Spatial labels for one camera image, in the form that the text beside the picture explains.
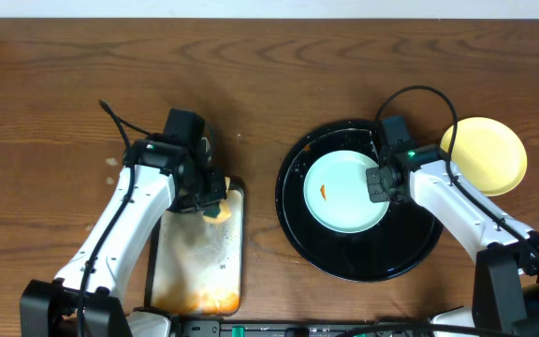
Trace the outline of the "light blue plate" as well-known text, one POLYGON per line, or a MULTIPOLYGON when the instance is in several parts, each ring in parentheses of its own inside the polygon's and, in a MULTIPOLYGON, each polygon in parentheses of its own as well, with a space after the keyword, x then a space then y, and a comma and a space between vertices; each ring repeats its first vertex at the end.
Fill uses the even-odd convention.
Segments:
POLYGON ((386 215, 387 201, 370 199, 366 170, 377 163, 365 154, 340 150, 325 154, 309 168, 303 196, 313 218, 323 227, 353 234, 377 225, 386 215))

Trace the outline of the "green yellow sponge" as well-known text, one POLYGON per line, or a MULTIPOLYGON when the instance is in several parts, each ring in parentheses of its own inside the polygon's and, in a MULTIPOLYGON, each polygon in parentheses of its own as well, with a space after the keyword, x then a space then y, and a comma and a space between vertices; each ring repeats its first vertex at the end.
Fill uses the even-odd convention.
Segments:
POLYGON ((205 223, 219 225, 224 223, 232 215, 227 198, 223 198, 219 203, 203 212, 205 223))

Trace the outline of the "yellow plate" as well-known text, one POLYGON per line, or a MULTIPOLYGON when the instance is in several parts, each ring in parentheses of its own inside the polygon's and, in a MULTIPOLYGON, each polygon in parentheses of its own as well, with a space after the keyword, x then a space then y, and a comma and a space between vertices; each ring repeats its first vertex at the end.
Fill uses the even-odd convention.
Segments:
POLYGON ((486 117, 458 122, 452 160, 465 178, 488 197, 516 188, 528 166, 527 153, 518 135, 486 117))

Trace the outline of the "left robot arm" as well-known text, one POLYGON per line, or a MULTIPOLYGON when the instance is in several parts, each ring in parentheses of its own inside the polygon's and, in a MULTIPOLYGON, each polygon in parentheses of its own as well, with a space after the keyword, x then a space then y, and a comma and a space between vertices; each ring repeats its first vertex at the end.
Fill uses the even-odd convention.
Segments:
POLYGON ((52 281, 33 280, 23 291, 23 336, 170 335, 166 314, 126 315, 124 294, 165 212, 201 212, 226 198, 207 130, 197 114, 171 110, 162 132, 125 142, 117 186, 84 244, 52 281))

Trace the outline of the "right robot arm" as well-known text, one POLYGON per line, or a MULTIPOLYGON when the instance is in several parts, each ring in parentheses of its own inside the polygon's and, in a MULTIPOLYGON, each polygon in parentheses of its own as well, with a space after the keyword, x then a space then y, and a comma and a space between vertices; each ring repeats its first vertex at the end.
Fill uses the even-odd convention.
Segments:
POLYGON ((436 336, 539 336, 539 232, 479 192, 439 146, 418 146, 400 116, 378 122, 371 201, 410 203, 433 215, 475 264, 473 303, 434 316, 436 336))

